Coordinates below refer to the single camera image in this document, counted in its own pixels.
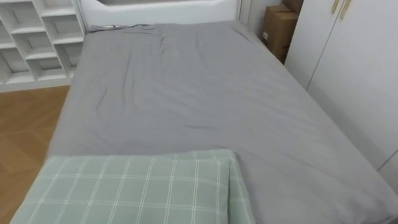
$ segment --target mattress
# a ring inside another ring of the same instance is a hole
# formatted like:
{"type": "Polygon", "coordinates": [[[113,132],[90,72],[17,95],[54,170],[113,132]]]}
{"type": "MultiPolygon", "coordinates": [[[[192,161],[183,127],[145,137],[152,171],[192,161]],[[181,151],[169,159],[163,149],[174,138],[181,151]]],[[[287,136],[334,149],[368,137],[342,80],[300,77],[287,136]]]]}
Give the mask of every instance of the mattress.
{"type": "Polygon", "coordinates": [[[238,22],[86,36],[48,156],[231,149],[258,223],[380,223],[398,198],[238,22]]]}

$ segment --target cardboard box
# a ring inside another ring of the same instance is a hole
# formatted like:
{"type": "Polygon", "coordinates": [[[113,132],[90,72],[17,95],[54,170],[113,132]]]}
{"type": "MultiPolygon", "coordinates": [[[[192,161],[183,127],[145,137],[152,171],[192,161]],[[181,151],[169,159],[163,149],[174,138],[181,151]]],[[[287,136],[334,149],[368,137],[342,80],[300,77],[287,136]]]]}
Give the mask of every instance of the cardboard box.
{"type": "Polygon", "coordinates": [[[282,62],[286,59],[299,16],[284,5],[270,6],[264,16],[264,43],[282,62]]]}
{"type": "Polygon", "coordinates": [[[294,11],[297,14],[300,14],[301,7],[303,6],[304,0],[283,0],[282,3],[294,11]]]}

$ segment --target green plaid blanket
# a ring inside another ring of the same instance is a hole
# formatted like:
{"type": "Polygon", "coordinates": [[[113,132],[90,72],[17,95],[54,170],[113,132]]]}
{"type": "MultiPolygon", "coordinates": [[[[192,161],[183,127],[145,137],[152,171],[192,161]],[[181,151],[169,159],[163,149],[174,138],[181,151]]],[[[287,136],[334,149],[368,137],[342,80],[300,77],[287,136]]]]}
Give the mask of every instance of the green plaid blanket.
{"type": "Polygon", "coordinates": [[[254,224],[230,150],[51,157],[12,224],[254,224]]]}

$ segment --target herringbone floor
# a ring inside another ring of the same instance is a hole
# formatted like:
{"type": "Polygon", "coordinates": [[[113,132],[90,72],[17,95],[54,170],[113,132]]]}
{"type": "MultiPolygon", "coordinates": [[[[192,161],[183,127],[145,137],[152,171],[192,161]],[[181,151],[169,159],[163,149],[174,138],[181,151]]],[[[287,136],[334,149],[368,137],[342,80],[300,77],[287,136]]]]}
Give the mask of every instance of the herringbone floor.
{"type": "Polygon", "coordinates": [[[10,222],[37,175],[68,89],[0,93],[0,224],[10,222]]]}

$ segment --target white wardrobe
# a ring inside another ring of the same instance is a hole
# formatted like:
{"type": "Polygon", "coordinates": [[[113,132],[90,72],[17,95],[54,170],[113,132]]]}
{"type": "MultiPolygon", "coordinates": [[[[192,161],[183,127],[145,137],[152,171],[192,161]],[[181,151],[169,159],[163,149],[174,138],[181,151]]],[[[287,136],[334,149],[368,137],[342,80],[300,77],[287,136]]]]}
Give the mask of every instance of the white wardrobe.
{"type": "Polygon", "coordinates": [[[305,0],[285,66],[398,193],[398,1],[305,0]]]}

